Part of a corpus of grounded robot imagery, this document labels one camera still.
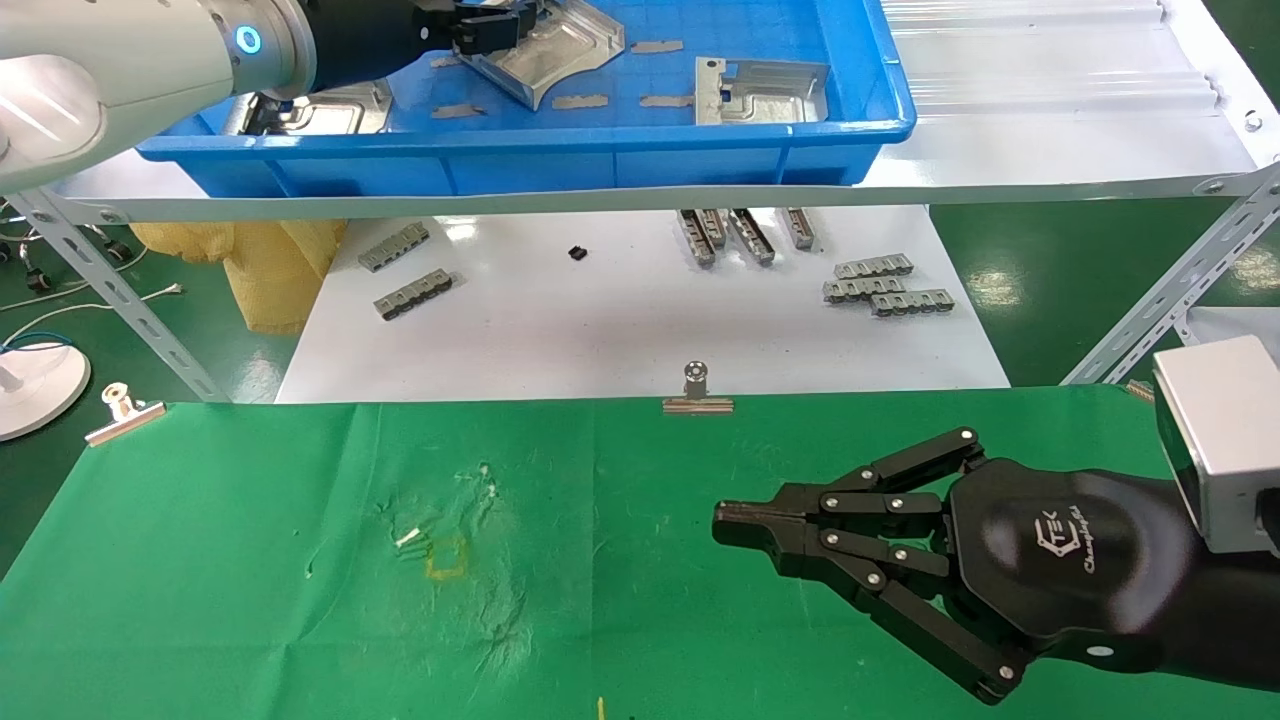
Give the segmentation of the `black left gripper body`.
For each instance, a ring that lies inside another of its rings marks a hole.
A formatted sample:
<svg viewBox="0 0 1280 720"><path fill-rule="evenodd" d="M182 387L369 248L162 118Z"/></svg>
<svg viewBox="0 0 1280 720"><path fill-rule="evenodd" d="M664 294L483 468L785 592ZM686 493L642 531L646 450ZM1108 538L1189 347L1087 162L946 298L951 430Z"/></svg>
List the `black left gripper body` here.
<svg viewBox="0 0 1280 720"><path fill-rule="evenodd" d="M428 53L453 53L457 20L457 1L385 1L385 73Z"/></svg>

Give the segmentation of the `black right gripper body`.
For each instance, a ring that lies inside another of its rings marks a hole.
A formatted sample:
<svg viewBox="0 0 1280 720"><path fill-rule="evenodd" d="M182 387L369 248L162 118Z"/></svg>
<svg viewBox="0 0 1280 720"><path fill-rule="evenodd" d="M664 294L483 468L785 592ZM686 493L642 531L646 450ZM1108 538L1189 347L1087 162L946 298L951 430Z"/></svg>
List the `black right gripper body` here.
<svg viewBox="0 0 1280 720"><path fill-rule="evenodd" d="M1199 552L1164 480L987 462L948 489L960 587L951 610L1034 657L1149 673L1164 619Z"/></svg>

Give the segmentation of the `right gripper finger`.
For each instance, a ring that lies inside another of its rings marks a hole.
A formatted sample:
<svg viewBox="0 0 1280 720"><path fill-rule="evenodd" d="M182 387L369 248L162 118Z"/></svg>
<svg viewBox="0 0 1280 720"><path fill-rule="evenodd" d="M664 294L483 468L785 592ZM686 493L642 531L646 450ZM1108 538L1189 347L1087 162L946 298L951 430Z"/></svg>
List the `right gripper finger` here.
<svg viewBox="0 0 1280 720"><path fill-rule="evenodd" d="M946 568L896 564L896 548L882 539L809 521L716 521L712 536L762 551L781 577L828 587L986 705L1007 698L1025 674L1025 656L982 639L932 603L947 585Z"/></svg>
<svg viewBox="0 0 1280 720"><path fill-rule="evenodd" d="M978 432L947 430L865 462L826 483L785 482L767 501L724 500L713 530L746 530L791 521L841 528L925 527L946 501L923 488L986 461Z"/></svg>

